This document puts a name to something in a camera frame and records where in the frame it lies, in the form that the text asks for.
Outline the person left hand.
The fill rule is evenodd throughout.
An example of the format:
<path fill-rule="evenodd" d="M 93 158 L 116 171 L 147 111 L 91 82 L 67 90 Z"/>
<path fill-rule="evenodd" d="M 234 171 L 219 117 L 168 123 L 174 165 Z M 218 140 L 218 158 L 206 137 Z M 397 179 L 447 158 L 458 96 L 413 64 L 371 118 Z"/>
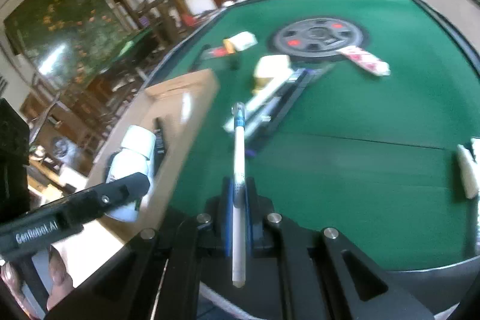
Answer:
<path fill-rule="evenodd" d="M 1 278 L 30 319 L 44 319 L 74 289 L 64 260 L 53 246 L 6 262 Z"/>

